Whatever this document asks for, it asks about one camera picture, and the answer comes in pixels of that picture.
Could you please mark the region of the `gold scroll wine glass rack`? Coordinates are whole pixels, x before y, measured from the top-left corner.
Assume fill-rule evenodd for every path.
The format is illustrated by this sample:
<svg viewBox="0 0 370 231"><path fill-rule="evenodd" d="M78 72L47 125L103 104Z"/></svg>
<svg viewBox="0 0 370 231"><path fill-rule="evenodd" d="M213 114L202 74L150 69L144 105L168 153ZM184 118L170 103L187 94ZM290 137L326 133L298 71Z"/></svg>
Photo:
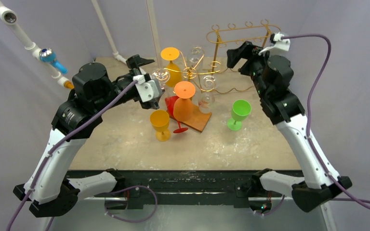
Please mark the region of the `gold scroll wine glass rack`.
<svg viewBox="0 0 370 231"><path fill-rule="evenodd" d="M173 88L168 87L170 92L169 92L169 95L165 99L165 103L167 105L167 111L170 117L174 119L174 121L178 124L178 128L173 131L175 134L184 133L190 128L197 132L202 132L211 118L211 112L208 114L204 114L199 110L198 99L201 94L201 90L200 90L200 85L199 85L198 80L202 78L204 75L216 74L217 71L215 70L207 71L207 70L202 69L202 72L198 73L197 71L195 71L194 68L187 66L186 58L187 58L187 53L184 54L182 51L180 51L180 56L173 62L176 65L178 65L181 70L182 81L191 82L196 88L196 93L191 98L191 101L193 104L193 114L191 118L185 122L180 122L175 119L175 117L173 116L173 107L174 107L175 101L178 99L178 96L176 96L176 94L174 93L174 87Z"/></svg>

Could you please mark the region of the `clear wine glass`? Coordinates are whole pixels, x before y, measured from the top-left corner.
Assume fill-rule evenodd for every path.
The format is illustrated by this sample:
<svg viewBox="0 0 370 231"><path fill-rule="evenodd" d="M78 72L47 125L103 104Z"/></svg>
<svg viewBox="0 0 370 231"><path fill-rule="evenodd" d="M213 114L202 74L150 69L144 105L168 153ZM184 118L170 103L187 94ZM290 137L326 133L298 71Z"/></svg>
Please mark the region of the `clear wine glass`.
<svg viewBox="0 0 370 231"><path fill-rule="evenodd" d="M188 53L186 58L186 64L188 67L192 67L197 71L198 73L202 72L203 69L203 56L204 50L199 45L192 46Z"/></svg>
<svg viewBox="0 0 370 231"><path fill-rule="evenodd" d="M152 72L151 77L156 79L159 82L160 87L163 92L167 90L167 87L168 87L167 83L171 77L168 70L164 68L157 68Z"/></svg>
<svg viewBox="0 0 370 231"><path fill-rule="evenodd" d="M201 94L198 99L199 110L208 114L212 111L215 103L214 90L216 90L217 83L216 78L213 75L204 75L199 80Z"/></svg>

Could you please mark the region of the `green goblet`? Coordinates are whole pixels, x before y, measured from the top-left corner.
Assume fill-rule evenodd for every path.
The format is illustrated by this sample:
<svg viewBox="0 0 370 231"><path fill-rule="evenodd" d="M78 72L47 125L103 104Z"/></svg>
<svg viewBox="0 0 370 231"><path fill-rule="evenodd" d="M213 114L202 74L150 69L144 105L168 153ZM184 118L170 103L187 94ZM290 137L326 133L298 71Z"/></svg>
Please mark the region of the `green goblet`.
<svg viewBox="0 0 370 231"><path fill-rule="evenodd" d="M251 104L246 100L236 100L232 104L231 118L227 121L227 127L232 131L238 131L242 128L244 121L251 113Z"/></svg>

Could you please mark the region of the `yellow goblet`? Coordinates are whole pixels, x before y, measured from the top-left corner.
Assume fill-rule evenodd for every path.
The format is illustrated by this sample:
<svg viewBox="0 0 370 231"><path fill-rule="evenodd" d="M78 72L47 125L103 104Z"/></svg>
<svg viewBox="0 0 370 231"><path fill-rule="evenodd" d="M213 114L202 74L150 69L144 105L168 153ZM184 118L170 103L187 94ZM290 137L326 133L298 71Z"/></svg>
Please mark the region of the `yellow goblet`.
<svg viewBox="0 0 370 231"><path fill-rule="evenodd" d="M166 47L161 53L161 58L169 63L166 65L170 78L167 81L166 85L170 88L173 88L178 82L182 81L182 73L178 65L173 61L180 56L180 51L175 47Z"/></svg>
<svg viewBox="0 0 370 231"><path fill-rule="evenodd" d="M156 110L150 115L150 123L156 131L158 141L167 141L170 139L169 122L169 114L164 110Z"/></svg>

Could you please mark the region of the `orange goblet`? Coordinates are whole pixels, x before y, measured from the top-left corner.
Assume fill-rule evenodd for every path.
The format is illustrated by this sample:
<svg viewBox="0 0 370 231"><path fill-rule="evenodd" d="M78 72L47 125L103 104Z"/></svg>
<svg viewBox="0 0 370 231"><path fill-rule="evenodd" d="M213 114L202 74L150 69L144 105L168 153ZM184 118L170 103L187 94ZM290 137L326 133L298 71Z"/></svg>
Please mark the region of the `orange goblet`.
<svg viewBox="0 0 370 231"><path fill-rule="evenodd" d="M193 114L191 98L195 95L196 88L191 82L180 81L175 85L174 93L178 99L174 103L173 116L177 121L185 122Z"/></svg>

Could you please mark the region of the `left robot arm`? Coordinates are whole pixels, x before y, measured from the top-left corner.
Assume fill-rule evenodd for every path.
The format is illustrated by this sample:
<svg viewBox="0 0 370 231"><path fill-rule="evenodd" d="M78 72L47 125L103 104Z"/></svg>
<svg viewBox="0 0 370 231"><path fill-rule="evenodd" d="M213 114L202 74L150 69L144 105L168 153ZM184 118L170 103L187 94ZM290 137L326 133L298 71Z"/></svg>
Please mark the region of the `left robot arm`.
<svg viewBox="0 0 370 231"><path fill-rule="evenodd" d="M125 178L115 169L84 178L68 178L77 152L102 123L102 114L128 101L143 109L158 109L163 94L159 82L140 68L153 63L134 55L127 59L129 72L111 80L106 67L97 62L83 65L72 77L74 88L57 109L45 151L30 179L14 188L14 194L29 201L37 218L59 217L88 197L124 192Z"/></svg>

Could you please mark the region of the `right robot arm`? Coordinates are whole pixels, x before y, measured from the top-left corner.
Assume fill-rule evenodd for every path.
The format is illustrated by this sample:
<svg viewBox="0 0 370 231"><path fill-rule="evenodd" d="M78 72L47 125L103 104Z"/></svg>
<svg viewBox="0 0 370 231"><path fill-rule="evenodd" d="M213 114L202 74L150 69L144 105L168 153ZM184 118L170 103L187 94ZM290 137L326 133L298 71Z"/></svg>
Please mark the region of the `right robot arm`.
<svg viewBox="0 0 370 231"><path fill-rule="evenodd" d="M264 169L252 176L251 189L262 196L268 191L291 197L303 211L310 212L352 186L349 177L341 176L328 162L307 124L310 120L298 97L290 89L294 75L291 62L272 55L249 41L226 52L227 67L245 60L239 72L251 78L264 114L288 142L303 173L293 177Z"/></svg>

